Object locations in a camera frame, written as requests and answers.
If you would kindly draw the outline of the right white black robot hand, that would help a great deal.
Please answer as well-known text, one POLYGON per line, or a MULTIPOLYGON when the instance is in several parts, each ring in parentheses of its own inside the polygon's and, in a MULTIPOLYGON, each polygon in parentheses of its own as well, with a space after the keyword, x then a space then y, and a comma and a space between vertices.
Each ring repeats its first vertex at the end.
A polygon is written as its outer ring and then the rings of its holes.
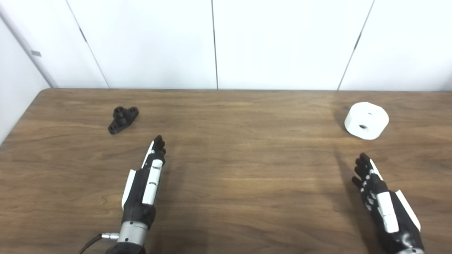
POLYGON ((386 254, 424 254, 420 222, 401 190, 386 185, 373 160, 361 153, 355 161, 353 184, 375 224, 386 254))

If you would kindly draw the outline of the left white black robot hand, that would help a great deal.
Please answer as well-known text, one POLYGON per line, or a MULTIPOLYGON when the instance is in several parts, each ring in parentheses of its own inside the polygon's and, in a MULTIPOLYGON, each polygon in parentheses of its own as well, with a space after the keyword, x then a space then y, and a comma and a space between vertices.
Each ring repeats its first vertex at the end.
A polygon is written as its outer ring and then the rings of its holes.
POLYGON ((155 220, 155 198, 160 175, 165 165, 165 142, 161 135, 155 137, 148 148, 142 167, 131 169, 126 181, 121 207, 122 223, 139 222, 152 226, 155 220))

